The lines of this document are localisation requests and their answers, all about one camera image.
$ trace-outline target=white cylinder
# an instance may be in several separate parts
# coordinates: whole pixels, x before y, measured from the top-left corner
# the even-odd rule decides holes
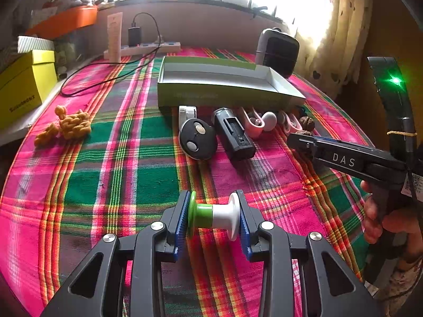
[[[236,240],[238,230],[240,228],[240,199],[236,192],[233,192],[226,205],[213,205],[213,222],[212,228],[224,229],[228,232],[231,241]]]
[[[195,106],[179,106],[179,129],[188,119],[197,118],[197,107]]]

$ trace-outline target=green cap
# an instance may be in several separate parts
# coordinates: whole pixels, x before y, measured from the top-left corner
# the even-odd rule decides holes
[[[195,198],[197,193],[191,193],[190,205],[188,207],[188,235],[192,237],[196,228],[211,228],[213,223],[213,205],[197,204]]]

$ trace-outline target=yellow string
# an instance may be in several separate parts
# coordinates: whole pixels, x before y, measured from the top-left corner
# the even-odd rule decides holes
[[[417,136],[417,132],[416,133],[408,133],[408,132],[400,132],[400,131],[389,131],[389,132],[386,132],[387,135],[390,135],[392,133],[395,134],[395,135],[402,135],[402,136],[409,136],[409,137]]]

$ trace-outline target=open cardboard box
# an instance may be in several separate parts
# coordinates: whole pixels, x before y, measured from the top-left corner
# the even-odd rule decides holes
[[[157,83],[159,106],[254,106],[289,110],[305,97],[269,67],[204,57],[163,59]]]

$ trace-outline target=curtain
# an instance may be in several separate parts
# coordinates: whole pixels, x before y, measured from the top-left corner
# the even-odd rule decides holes
[[[296,16],[300,53],[295,73],[331,98],[342,85],[358,81],[362,51],[369,32],[373,0],[309,0]],[[328,25],[320,25],[322,11],[331,11]],[[325,29],[321,39],[316,31]]]

